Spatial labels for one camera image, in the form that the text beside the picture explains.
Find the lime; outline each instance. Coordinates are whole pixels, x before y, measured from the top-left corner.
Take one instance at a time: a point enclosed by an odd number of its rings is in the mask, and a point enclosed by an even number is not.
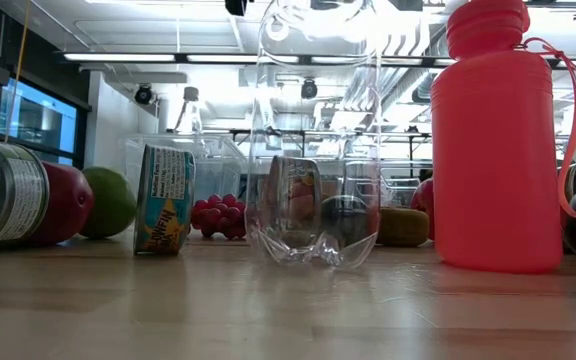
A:
[[[103,239],[124,231],[135,219],[137,210],[128,179],[100,166],[89,167],[83,173],[95,195],[95,203],[79,233],[90,239]]]

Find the rope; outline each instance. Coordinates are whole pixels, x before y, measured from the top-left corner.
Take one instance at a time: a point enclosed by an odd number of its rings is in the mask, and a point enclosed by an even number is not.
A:
[[[12,101],[8,108],[8,116],[6,120],[6,135],[4,142],[8,142],[10,134],[10,123],[12,122],[12,112],[15,105],[15,98],[17,96],[17,84],[19,84],[19,76],[21,75],[21,65],[24,61],[24,50],[26,47],[26,35],[28,34],[28,17],[30,15],[30,0],[26,1],[26,14],[24,16],[24,31],[21,35],[21,46],[19,47],[19,61],[17,62],[17,74],[15,74],[15,86],[12,91]]]
[[[559,192],[559,204],[561,205],[561,207],[564,209],[564,211],[566,211],[568,215],[576,218],[576,211],[570,206],[565,195],[566,174],[568,173],[568,169],[572,164],[572,157],[576,150],[576,65],[564,54],[563,51],[555,49],[555,47],[550,45],[550,43],[541,38],[533,37],[527,39],[522,45],[520,45],[520,47],[526,49],[528,47],[528,44],[531,42],[542,43],[542,48],[544,51],[536,52],[535,54],[553,55],[555,58],[563,61],[566,64],[568,72],[570,73],[570,78],[572,79],[573,92],[575,95],[574,114],[572,121],[572,130],[570,132],[570,140],[566,148],[566,154],[564,155],[564,163],[562,165],[561,172],[559,173],[558,192]]]

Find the wall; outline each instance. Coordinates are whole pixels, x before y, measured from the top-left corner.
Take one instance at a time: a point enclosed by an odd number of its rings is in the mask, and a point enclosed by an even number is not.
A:
[[[124,171],[122,139],[133,134],[157,133],[158,120],[108,85],[104,74],[90,74],[84,166],[105,166]]]

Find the red water bottle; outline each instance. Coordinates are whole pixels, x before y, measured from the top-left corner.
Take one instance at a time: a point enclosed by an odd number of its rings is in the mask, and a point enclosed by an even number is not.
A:
[[[540,55],[565,62],[575,92],[576,67],[541,39],[521,44],[529,26],[521,0],[473,0],[448,20],[448,48],[458,61],[434,82],[431,105],[435,242],[449,264],[535,273],[561,261],[560,203],[576,216],[563,194],[576,101],[558,184],[552,74]],[[544,51],[517,50],[533,41]]]

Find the bottle lid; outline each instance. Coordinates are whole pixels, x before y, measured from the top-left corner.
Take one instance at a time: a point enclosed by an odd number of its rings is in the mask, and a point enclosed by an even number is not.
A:
[[[448,19],[446,40],[453,59],[512,50],[530,27],[521,0],[473,0]]]

